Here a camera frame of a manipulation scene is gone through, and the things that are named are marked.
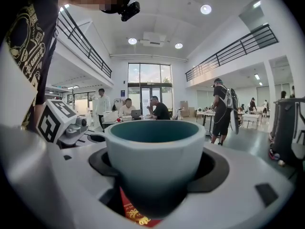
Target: white ceiling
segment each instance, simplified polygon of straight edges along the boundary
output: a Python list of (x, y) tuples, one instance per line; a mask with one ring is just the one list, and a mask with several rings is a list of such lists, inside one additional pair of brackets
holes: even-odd
[[(272, 72), (275, 84), (291, 83), (293, 82), (292, 74), (290, 71), (290, 66), (288, 59), (286, 57), (281, 57), (274, 59), (271, 62)], [(258, 74), (260, 80), (255, 78), (255, 74)], [(263, 63), (251, 65), (249, 67), (219, 76), (224, 82), (224, 85), (228, 88), (245, 88), (245, 87), (259, 87), (259, 83), (263, 83), (263, 86), (268, 86), (268, 78)], [(209, 87), (214, 83), (215, 79), (200, 83), (195, 86), (198, 87)]]
[[(127, 22), (122, 22), (118, 14), (101, 16), (100, 11), (85, 12), (82, 8), (70, 6), (73, 18), (85, 21), (91, 17), (110, 54), (152, 54), (177, 58), (187, 58), (218, 26), (231, 16), (238, 16), (244, 6), (253, 0), (136, 0), (141, 12)], [(200, 7), (212, 7), (209, 15), (202, 15)], [(144, 32), (166, 35), (162, 48), (144, 47), (140, 43), (131, 46), (127, 38), (143, 39)], [(175, 49), (181, 42), (183, 48)]]
[(54, 52), (48, 73), (47, 85), (61, 87), (77, 85), (80, 88), (85, 88), (101, 86), (102, 83), (97, 79), (92, 79), (85, 71)]

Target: person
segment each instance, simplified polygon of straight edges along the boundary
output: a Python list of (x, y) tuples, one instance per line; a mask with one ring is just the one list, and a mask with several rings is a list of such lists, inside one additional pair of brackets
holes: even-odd
[(152, 111), (150, 106), (147, 106), (149, 113), (155, 120), (170, 120), (170, 113), (164, 103), (160, 103), (157, 96), (151, 97), (151, 105), (156, 106), (156, 109)]
[(125, 105), (123, 105), (119, 110), (119, 117), (131, 115), (132, 110), (136, 110), (136, 109), (132, 104), (132, 100), (130, 98), (127, 98), (125, 100)]
[(98, 116), (101, 127), (104, 129), (102, 123), (102, 118), (104, 117), (103, 112), (110, 111), (110, 100), (109, 97), (105, 95), (105, 90), (103, 88), (99, 89), (100, 97), (97, 100), (95, 114)]
[(35, 132), (43, 110), (51, 58), (56, 46), (56, 22), (65, 4), (97, 9), (127, 4), (129, 0), (14, 0), (7, 10), (0, 43), (5, 44), (16, 65), (37, 91), (21, 127)]
[(281, 99), (285, 99), (286, 98), (286, 91), (281, 91)]
[(251, 99), (251, 102), (250, 102), (249, 110), (250, 110), (250, 111), (254, 111), (255, 109), (256, 109), (255, 98), (252, 98), (252, 99)]
[(291, 90), (292, 90), (292, 94), (290, 95), (290, 98), (294, 98), (295, 97), (295, 86), (292, 86)]
[(231, 120), (231, 116), (230, 116), (231, 109), (227, 108), (226, 104), (223, 101), (227, 93), (227, 88), (224, 86), (223, 81), (217, 78), (215, 79), (213, 86), (214, 86), (213, 110), (216, 109), (216, 111), (214, 116), (214, 126), (213, 126), (211, 143), (215, 143), (218, 135), (220, 134), (221, 139), (218, 145), (222, 146), (228, 134), (228, 128)]
[(267, 109), (268, 109), (268, 102), (267, 102), (267, 100), (265, 100), (264, 109), (263, 109), (263, 117), (265, 117), (264, 115), (266, 115), (266, 117), (267, 117)]

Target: white shirt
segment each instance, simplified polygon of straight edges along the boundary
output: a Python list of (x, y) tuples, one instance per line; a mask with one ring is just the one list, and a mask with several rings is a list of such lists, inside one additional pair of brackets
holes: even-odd
[(119, 111), (119, 117), (122, 117), (124, 115), (131, 115), (132, 114), (132, 110), (136, 110), (135, 107), (133, 105), (130, 106), (130, 108), (127, 108), (126, 105), (123, 105), (121, 108), (120, 108), (120, 111)]
[(110, 111), (110, 100), (108, 96), (103, 95), (103, 97), (97, 99), (95, 112), (98, 115), (103, 115), (103, 112), (106, 111)]

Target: balcony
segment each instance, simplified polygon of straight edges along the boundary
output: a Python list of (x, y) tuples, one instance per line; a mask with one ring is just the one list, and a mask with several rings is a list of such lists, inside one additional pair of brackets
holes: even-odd
[(260, 26), (186, 72), (186, 81), (188, 82), (228, 62), (275, 43), (278, 43), (278, 40), (269, 24)]
[(63, 34), (103, 73), (111, 78), (112, 70), (87, 40), (65, 6), (62, 7), (59, 13), (57, 28), (59, 28)]

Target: floor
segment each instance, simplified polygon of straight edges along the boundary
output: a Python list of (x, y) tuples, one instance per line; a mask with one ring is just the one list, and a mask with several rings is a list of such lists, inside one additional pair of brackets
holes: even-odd
[[(194, 117), (185, 117), (183, 120), (188, 122), (196, 122), (196, 118)], [(202, 125), (203, 119), (198, 119), (197, 123)], [(229, 127), (228, 136), (223, 147), (245, 151), (252, 155), (258, 156), (288, 178), (294, 173), (295, 169), (287, 165), (285, 167), (281, 167), (277, 164), (277, 161), (271, 160), (269, 157), (268, 150), (270, 142), (268, 125), (269, 118), (263, 118), (261, 128), (258, 128), (258, 130), (255, 129), (255, 124), (249, 124), (248, 128), (239, 128), (239, 133), (237, 135), (233, 133)], [(204, 127), (205, 129), (209, 130), (210, 118), (206, 119)]]

